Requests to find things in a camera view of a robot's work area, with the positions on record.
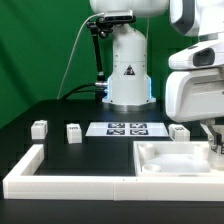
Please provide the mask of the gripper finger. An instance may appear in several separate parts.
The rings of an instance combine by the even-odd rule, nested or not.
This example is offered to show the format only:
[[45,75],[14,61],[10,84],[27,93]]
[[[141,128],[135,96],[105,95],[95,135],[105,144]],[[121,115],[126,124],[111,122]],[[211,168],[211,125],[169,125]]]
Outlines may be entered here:
[[214,119],[205,119],[200,121],[200,125],[208,136],[208,142],[212,150],[222,149],[222,135],[220,132],[214,129],[215,120]]

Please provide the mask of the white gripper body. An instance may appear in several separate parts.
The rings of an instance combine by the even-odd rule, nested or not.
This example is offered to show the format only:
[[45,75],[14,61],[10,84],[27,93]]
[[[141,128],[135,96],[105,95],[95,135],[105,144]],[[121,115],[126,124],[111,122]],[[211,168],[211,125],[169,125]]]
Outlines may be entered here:
[[185,122],[224,116],[224,41],[199,42],[169,58],[166,114]]

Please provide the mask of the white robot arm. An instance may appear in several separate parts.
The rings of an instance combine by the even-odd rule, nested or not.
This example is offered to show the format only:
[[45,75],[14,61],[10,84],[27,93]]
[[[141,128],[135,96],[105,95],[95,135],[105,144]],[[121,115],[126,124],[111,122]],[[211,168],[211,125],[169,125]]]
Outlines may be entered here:
[[173,72],[165,89],[165,108],[176,122],[198,120],[210,148],[224,149],[224,0],[90,0],[98,15],[98,32],[113,33],[113,72],[105,103],[122,108],[143,107],[151,100],[146,74],[146,40],[130,24],[138,17],[168,11],[173,28],[199,42],[169,57]]

